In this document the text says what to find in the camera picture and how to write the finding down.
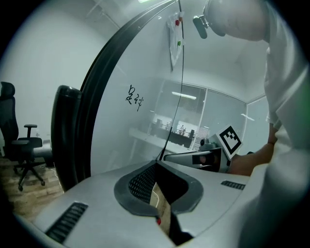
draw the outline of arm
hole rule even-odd
[[[274,145],[277,141],[277,130],[272,124],[269,125],[268,142],[260,150],[249,155],[235,155],[229,168],[230,174],[250,176],[255,166],[269,163],[273,155]]]

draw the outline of human hand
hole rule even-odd
[[[231,164],[229,166],[229,174],[251,176],[254,169],[253,158],[251,155],[235,155],[231,159]]]

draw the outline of office chair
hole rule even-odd
[[[28,171],[32,171],[36,178],[41,181],[41,185],[44,186],[43,178],[33,168],[46,163],[34,162],[34,158],[37,157],[34,149],[42,147],[40,138],[30,137],[31,129],[37,127],[37,125],[24,125],[24,127],[28,128],[27,138],[18,138],[18,126],[15,116],[15,87],[12,83],[7,82],[1,82],[1,86],[0,129],[5,141],[5,157],[11,161],[18,161],[19,164],[14,166],[16,174],[17,168],[23,170],[18,182],[18,189],[19,191],[23,190],[22,183]]]

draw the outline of glass wall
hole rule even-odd
[[[243,135],[246,104],[233,97],[208,90],[201,125],[193,150],[198,150],[200,140],[214,135],[227,125],[231,125],[241,139]]]
[[[266,97],[248,104],[246,127],[243,137],[243,146],[239,154],[256,152],[261,149],[268,140],[269,123],[266,121],[268,114],[268,102]]]
[[[164,135],[172,128],[166,147],[166,150],[172,153],[187,152],[190,149],[198,130],[206,94],[204,88],[184,84],[180,94],[176,91],[178,85],[176,82],[171,82],[163,87],[150,133],[159,134],[158,130],[161,130]],[[172,105],[161,99],[169,99],[171,102],[180,99],[174,122],[173,117],[171,118]]]

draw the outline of poster on wall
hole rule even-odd
[[[170,30],[170,56],[172,69],[178,61],[182,52],[182,46],[184,45],[182,31],[183,16],[184,12],[175,12],[173,15],[169,16],[167,21]]]

